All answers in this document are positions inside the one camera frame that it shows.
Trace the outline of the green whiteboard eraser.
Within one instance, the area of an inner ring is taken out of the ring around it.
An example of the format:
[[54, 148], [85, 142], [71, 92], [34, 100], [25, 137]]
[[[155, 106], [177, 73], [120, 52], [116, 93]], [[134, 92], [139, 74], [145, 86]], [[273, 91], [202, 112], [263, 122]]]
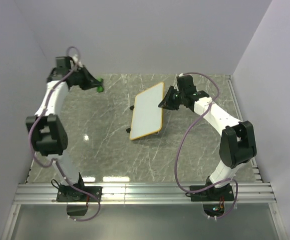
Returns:
[[96, 91], [97, 91], [98, 93], [104, 92], [104, 85], [103, 85], [104, 80], [103, 80], [103, 78], [99, 77], [99, 78], [97, 78], [97, 81], [98, 81], [99, 83], [98, 83], [98, 86], [97, 86], [97, 88], [96, 88]]

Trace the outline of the yellow framed whiteboard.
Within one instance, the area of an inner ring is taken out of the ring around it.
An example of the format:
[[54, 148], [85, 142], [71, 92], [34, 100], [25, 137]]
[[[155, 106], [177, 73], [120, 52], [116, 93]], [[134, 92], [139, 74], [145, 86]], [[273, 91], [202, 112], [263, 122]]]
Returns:
[[162, 129], [163, 110], [158, 104], [163, 100], [163, 96], [163, 82], [136, 95], [129, 133], [131, 141], [156, 134]]

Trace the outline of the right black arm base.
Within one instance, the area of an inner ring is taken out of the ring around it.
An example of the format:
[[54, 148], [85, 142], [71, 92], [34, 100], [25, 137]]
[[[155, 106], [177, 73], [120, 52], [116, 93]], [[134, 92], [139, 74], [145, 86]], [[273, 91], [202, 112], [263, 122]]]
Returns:
[[197, 193], [185, 193], [192, 202], [219, 202], [233, 201], [235, 199], [234, 191], [231, 185], [228, 183], [221, 188], [212, 187], [202, 192]]

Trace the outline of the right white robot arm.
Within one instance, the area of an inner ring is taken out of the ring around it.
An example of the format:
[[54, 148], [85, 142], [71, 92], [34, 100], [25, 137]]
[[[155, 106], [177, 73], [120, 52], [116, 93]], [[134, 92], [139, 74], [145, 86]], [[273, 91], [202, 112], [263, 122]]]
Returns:
[[193, 82], [194, 72], [177, 76], [176, 85], [170, 86], [158, 107], [178, 110], [185, 106], [198, 115], [197, 120], [206, 120], [220, 135], [220, 162], [208, 177], [202, 189], [211, 200], [223, 194], [223, 187], [233, 180], [236, 172], [257, 154], [254, 127], [249, 121], [241, 121], [216, 104], [219, 94], [211, 97], [198, 91]]

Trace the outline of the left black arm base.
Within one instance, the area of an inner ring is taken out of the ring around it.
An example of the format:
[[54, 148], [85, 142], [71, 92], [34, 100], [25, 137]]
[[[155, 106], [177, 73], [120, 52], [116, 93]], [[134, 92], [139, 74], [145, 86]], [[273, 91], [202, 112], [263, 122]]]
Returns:
[[56, 201], [60, 203], [99, 202], [101, 199], [101, 186], [85, 186], [78, 183], [74, 184], [74, 187], [81, 189], [83, 192], [77, 191], [69, 185], [60, 184]]

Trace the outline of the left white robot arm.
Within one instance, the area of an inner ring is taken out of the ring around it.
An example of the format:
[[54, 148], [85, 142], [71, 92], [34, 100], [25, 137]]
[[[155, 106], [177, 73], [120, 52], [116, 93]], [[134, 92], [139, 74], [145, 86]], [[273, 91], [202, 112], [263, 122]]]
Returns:
[[54, 167], [61, 185], [70, 186], [68, 195], [74, 201], [84, 199], [86, 188], [80, 185], [81, 175], [67, 152], [68, 136], [59, 115], [72, 86], [79, 86], [84, 91], [95, 88], [101, 93], [103, 83], [102, 78], [95, 78], [84, 66], [54, 67], [47, 78], [45, 96], [39, 109], [25, 120], [34, 162], [44, 169]]

